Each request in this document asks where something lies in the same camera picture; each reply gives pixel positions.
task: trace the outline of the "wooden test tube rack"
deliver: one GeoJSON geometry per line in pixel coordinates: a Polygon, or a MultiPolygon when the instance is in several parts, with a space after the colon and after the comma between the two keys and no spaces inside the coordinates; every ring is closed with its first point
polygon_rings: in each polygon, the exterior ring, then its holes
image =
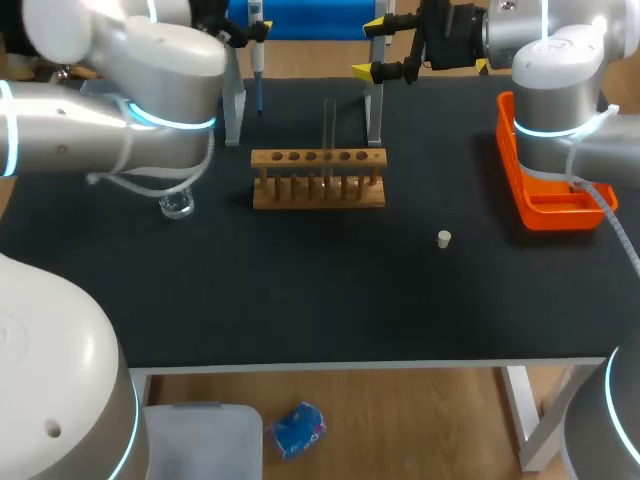
{"type": "Polygon", "coordinates": [[[253,150],[258,171],[253,194],[256,210],[380,208],[385,205],[380,171],[383,148],[336,150],[253,150]],[[327,176],[317,172],[331,172],[327,176]],[[340,175],[354,170],[356,176],[340,175]],[[283,170],[289,173],[286,177],[283,170]]]}

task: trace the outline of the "blue package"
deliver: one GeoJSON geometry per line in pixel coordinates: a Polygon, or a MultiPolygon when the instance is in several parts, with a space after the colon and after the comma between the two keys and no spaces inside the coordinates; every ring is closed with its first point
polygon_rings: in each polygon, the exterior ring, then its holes
{"type": "Polygon", "coordinates": [[[282,458],[288,460],[304,452],[327,431],[322,413],[306,402],[269,428],[282,458]]]}

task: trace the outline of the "black tabletop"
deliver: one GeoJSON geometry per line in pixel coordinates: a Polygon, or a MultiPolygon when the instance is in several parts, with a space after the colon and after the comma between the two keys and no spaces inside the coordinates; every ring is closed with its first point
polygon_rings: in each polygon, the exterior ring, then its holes
{"type": "MultiPolygon", "coordinates": [[[[366,138],[360,82],[267,81],[262,118],[249,91],[241,147],[225,148],[218,125],[191,218],[164,220],[155,201],[81,176],[25,176],[0,251],[91,294],[132,367],[604,356],[634,326],[640,284],[606,223],[521,225],[494,137],[510,88],[389,85],[385,209],[255,212],[251,149],[319,148],[325,98],[338,102],[338,147],[366,138]]],[[[640,195],[617,193],[640,239],[640,195]]]]}

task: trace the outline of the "white cap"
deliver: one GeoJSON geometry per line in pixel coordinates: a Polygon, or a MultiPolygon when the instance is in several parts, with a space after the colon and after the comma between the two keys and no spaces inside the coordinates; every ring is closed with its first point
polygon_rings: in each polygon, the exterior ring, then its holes
{"type": "Polygon", "coordinates": [[[98,304],[68,281],[0,255],[0,478],[32,478],[102,414],[119,350],[98,304]]]}
{"type": "Polygon", "coordinates": [[[451,233],[446,230],[442,230],[438,233],[438,246],[440,248],[447,248],[451,241],[451,233]]]}
{"type": "Polygon", "coordinates": [[[512,76],[525,88],[555,90],[587,81],[603,60],[601,30],[573,25],[521,48],[513,59],[512,76]]]}

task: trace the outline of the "orange tray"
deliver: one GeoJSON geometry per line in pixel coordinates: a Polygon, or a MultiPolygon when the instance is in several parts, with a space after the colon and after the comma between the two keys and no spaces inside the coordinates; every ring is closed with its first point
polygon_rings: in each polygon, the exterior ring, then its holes
{"type": "MultiPolygon", "coordinates": [[[[518,162],[513,127],[513,92],[498,96],[496,138],[511,191],[522,222],[530,230],[591,230],[604,219],[604,212],[585,191],[572,191],[567,182],[549,182],[522,171],[518,162]]],[[[615,211],[618,199],[609,185],[595,185],[615,211]]]]}

